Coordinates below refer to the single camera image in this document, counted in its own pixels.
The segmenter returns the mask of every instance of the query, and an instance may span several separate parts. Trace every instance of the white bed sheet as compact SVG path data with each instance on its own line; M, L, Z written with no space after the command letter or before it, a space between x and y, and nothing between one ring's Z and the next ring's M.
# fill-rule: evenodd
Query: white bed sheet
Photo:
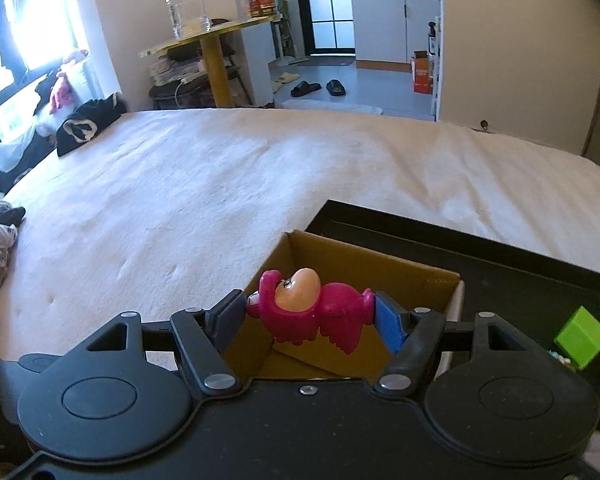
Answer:
M27 219L0 291L0 357L64 353L124 310L212 306L330 198L600 272L600 168L584 158L363 114L142 112L8 194Z

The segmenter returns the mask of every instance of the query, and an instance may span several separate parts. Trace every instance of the beige slipper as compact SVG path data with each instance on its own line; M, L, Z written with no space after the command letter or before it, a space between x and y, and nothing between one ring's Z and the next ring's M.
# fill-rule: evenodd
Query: beige slipper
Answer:
M287 83L291 83L296 79L300 79L300 74L290 74L289 72L285 72L277 79L277 81L283 85L286 85Z

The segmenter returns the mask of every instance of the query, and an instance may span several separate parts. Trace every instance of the yellow table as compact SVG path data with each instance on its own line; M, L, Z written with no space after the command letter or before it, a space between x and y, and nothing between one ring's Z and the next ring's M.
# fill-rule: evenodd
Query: yellow table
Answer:
M220 46L220 36L241 30L242 28L253 27L261 23L279 21L281 16L275 14L273 16L264 16L262 18L251 18L250 20L241 20L236 22L222 23L211 27L208 32L200 32L194 36L189 36L182 40L173 40L160 45L154 46L149 50L143 50L138 56L148 57L154 54L164 54L176 48L194 41L199 41L202 46L202 55L205 59L205 67L211 84L211 91L216 101L218 108L233 108L234 100L231 98L231 89L229 87L229 78L226 76L224 67L224 56L222 55L222 47Z

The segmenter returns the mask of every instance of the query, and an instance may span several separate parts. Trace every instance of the green block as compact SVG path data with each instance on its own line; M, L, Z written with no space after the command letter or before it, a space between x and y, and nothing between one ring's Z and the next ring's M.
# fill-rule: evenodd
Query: green block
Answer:
M582 370L600 353L600 322L581 306L562 327L554 342Z

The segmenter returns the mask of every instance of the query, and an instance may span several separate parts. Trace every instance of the black box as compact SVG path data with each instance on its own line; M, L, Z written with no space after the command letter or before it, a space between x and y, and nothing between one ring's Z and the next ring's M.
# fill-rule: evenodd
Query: black box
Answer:
M600 274L547 256L331 200L307 231L458 272L462 320L495 312L547 350L559 352L554 337L581 305L600 321ZM579 373L600 396L600 354Z

